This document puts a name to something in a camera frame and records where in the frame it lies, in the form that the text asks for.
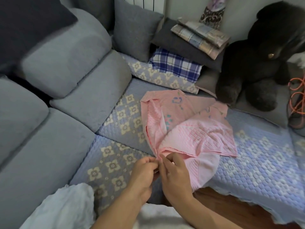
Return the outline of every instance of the right hand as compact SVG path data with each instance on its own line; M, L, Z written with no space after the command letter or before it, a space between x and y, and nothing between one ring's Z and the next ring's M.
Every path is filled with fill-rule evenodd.
M171 153L166 157L161 154L159 172L162 189L167 200L173 207L193 198L189 171L179 153Z

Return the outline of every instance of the pink cloth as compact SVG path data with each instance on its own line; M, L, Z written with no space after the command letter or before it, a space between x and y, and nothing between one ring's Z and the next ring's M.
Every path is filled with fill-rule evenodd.
M143 132L157 159L181 153L193 191L216 173L220 155L237 156L227 105L180 90L147 92L141 100Z

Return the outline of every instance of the blue plaid cloth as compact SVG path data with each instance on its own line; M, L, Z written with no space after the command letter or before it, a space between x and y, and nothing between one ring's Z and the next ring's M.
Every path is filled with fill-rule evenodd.
M171 72L192 83L196 83L202 69L202 65L162 48L155 51L154 56L149 61L149 67L162 73Z

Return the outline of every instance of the wooden floor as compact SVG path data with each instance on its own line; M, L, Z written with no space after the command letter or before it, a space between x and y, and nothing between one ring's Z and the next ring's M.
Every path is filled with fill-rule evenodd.
M203 188L195 193L203 205L236 223L243 229L300 229L297 224L275 225L271 215L263 208L250 206L229 195L223 196L211 188Z

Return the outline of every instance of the forearm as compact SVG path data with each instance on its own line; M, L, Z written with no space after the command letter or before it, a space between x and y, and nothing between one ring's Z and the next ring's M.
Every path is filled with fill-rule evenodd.
M132 229L140 210L140 200L125 189L91 229Z
M213 212L193 198L175 207L176 211L196 229L242 229L230 220Z

